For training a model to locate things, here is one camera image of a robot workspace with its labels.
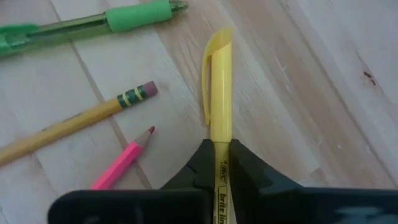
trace pen clip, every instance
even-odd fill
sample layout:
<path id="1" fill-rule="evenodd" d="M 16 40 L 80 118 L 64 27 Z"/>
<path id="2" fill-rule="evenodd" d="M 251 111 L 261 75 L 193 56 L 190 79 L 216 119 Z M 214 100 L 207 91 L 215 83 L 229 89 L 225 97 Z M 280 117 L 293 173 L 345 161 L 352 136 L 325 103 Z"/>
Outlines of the pen clip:
<path id="1" fill-rule="evenodd" d="M 210 124 L 210 110 L 209 110 L 209 96 L 207 90 L 207 65 L 211 55 L 217 50 L 224 47 L 226 44 L 231 42 L 232 28 L 222 28 L 213 34 L 210 40 L 207 42 L 205 53 L 203 54 L 201 62 L 201 93 L 203 99 L 203 110 L 205 114 L 205 123 L 208 126 Z"/>
<path id="2" fill-rule="evenodd" d="M 14 24 L 0 27 L 0 34 L 24 34 L 36 31 L 39 26 L 36 24 Z"/>

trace pencil tip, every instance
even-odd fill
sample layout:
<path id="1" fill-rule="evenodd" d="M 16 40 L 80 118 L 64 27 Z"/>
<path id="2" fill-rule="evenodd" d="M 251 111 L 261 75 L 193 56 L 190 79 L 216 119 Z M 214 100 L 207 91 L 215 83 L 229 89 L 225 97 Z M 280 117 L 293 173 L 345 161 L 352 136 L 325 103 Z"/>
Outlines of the pencil tip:
<path id="1" fill-rule="evenodd" d="M 155 126 L 150 127 L 148 131 L 152 134 L 155 131 Z"/>

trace wooden floor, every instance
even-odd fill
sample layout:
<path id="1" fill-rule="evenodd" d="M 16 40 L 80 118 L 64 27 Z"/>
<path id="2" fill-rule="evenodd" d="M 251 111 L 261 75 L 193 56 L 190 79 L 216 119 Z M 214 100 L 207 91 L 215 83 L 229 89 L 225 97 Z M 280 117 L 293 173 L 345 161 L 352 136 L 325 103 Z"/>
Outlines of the wooden floor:
<path id="1" fill-rule="evenodd" d="M 153 80 L 155 98 L 0 167 L 0 224 L 45 223 L 143 130 L 119 189 L 157 189 L 207 137 L 205 44 L 233 27 L 233 134 L 303 185 L 397 188 L 398 2 L 188 0 L 172 21 L 0 61 L 0 146 Z M 47 24 L 137 0 L 0 0 L 0 24 Z"/>

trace pink colored pencil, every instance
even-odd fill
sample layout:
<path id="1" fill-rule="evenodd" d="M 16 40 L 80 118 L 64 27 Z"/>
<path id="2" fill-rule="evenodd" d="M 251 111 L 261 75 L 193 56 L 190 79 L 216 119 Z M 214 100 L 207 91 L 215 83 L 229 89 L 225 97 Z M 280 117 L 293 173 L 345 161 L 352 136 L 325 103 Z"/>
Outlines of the pink colored pencil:
<path id="1" fill-rule="evenodd" d="M 149 141 L 155 127 L 150 127 L 142 136 L 130 143 L 127 148 L 113 161 L 106 171 L 91 186 L 91 190 L 108 190 L 120 176 L 130 167 Z"/>

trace green pen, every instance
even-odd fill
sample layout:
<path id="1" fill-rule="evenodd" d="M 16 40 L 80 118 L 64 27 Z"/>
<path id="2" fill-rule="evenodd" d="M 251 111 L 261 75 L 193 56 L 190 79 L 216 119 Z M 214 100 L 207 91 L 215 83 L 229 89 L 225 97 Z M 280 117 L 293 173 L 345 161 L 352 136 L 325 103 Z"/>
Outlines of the green pen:
<path id="1" fill-rule="evenodd" d="M 0 56 L 32 47 L 58 44 L 170 19 L 188 8 L 185 1 L 156 0 L 135 6 L 116 7 L 94 16 L 44 26 L 18 24 L 0 27 Z"/>

